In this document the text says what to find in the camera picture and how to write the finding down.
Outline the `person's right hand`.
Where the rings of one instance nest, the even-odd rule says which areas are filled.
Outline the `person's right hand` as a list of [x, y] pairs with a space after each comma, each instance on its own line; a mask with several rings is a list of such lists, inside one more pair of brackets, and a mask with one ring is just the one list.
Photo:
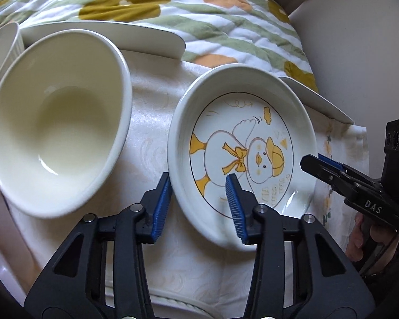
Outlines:
[[[357, 213], [355, 216], [355, 226], [350, 234], [346, 247], [346, 255], [350, 261], [360, 261], [363, 258], [363, 244], [365, 238], [361, 231], [361, 226], [365, 216]], [[387, 247], [386, 252], [379, 258], [376, 264], [380, 264], [380, 268], [384, 268], [394, 257], [397, 246], [399, 244], [399, 235], [392, 230], [387, 230], [379, 226], [371, 226], [370, 237], [378, 244]]]

